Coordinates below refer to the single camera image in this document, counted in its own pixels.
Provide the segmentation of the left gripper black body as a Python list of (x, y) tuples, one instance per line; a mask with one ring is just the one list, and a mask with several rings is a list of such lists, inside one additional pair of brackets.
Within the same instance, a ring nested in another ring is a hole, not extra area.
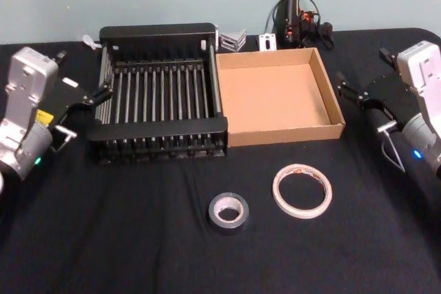
[(73, 112), (94, 108), (94, 99), (82, 87), (68, 78), (58, 78), (54, 87), (37, 107), (36, 121), (48, 129), (54, 129)]

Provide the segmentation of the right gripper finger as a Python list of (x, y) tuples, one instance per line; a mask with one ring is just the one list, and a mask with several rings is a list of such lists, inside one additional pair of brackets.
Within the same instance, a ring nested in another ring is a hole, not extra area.
[(359, 109), (367, 109), (369, 104), (368, 91), (360, 84), (352, 83), (341, 71), (338, 71), (336, 76), (339, 97), (353, 103)]
[(378, 50), (378, 55), (381, 60), (383, 60), (386, 64), (389, 66), (396, 66), (397, 65), (397, 54), (391, 53), (386, 48), (380, 48)]

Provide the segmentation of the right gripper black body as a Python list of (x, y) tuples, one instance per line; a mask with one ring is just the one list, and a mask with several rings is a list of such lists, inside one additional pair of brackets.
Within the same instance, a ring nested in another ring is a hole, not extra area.
[(405, 126), (415, 115), (420, 113), (416, 96), (395, 72), (374, 79), (365, 88), (359, 105), (362, 109), (378, 109), (389, 120)]

